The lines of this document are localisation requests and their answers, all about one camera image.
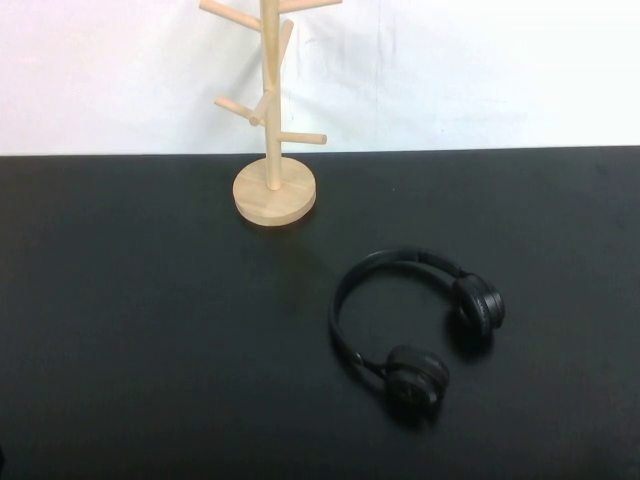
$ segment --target wooden pole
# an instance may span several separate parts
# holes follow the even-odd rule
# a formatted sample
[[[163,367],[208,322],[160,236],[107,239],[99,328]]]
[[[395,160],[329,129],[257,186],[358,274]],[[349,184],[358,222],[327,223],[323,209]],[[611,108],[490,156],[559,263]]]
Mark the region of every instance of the wooden pole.
[[[262,24],[262,82],[264,93],[275,95],[264,118],[267,144],[267,186],[282,187],[282,144],[280,98],[280,0],[260,0]]]

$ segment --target headphones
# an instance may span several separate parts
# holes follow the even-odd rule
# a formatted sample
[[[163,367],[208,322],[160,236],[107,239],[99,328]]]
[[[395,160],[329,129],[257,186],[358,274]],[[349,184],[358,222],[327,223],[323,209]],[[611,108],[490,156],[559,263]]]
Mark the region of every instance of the headphones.
[[[493,330],[500,328],[505,315],[504,301],[486,280],[422,248],[404,247],[373,253],[342,277],[329,305],[329,330],[339,352],[351,363],[382,378],[392,397],[419,407],[433,407],[444,398],[450,377],[449,369],[437,355],[401,345],[391,350],[385,363],[376,363],[347,342],[338,322],[342,304],[365,277],[380,267],[405,262],[428,265],[455,279],[452,290],[457,315],[478,339],[489,339]]]

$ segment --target wooden peg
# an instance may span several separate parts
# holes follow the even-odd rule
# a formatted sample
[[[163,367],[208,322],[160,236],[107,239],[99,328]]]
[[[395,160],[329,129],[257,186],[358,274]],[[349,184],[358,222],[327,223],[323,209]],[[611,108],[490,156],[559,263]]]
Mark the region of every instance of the wooden peg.
[[[235,8],[227,7],[215,0],[200,0],[200,8],[219,17],[226,18],[244,27],[255,30],[256,32],[262,31],[260,27],[260,20],[254,16],[247,15],[246,13],[239,12]]]
[[[289,46],[289,40],[291,39],[292,32],[293,32],[293,22],[291,20],[285,20],[284,23],[282,24],[282,30],[280,30],[280,61],[279,61],[280,67],[282,67],[284,54],[287,53],[287,47]]]
[[[276,94],[273,90],[266,90],[262,95],[262,98],[256,105],[256,108],[249,115],[249,123],[254,127],[260,125],[260,122],[264,119],[265,114],[267,113],[267,109],[269,105],[275,98]]]
[[[326,7],[337,5],[342,0],[282,0],[280,2],[280,13],[291,13],[310,8]]]
[[[216,101],[214,103],[219,107],[230,111],[231,113],[235,113],[236,115],[240,115],[241,117],[246,118],[247,120],[249,120],[251,115],[253,114],[253,111],[250,108],[233,102],[226,97],[220,96],[216,98]],[[260,125],[264,126],[264,121],[260,121]]]
[[[326,145],[327,136],[317,133],[293,133],[293,132],[280,132],[279,135],[281,142],[289,143],[311,143],[314,145]]]

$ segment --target round wooden base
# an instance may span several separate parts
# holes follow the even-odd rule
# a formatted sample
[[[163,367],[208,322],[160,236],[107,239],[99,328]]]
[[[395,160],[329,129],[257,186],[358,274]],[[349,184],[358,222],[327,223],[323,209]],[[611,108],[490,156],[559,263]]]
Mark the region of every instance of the round wooden base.
[[[240,214],[250,222],[278,227],[302,218],[316,201],[316,180],[304,164],[282,157],[282,187],[267,187],[266,158],[247,165],[233,182]]]

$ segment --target ear cup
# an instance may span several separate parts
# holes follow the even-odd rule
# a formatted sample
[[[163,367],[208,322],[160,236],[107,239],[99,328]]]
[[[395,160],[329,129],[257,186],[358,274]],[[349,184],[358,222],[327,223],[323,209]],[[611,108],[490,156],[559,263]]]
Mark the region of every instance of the ear cup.
[[[435,354],[408,346],[395,347],[386,363],[387,391],[421,406],[433,406],[444,397],[449,369]]]
[[[461,319],[481,337],[491,336],[504,320],[504,301],[498,290],[474,274],[453,283],[454,300]]]

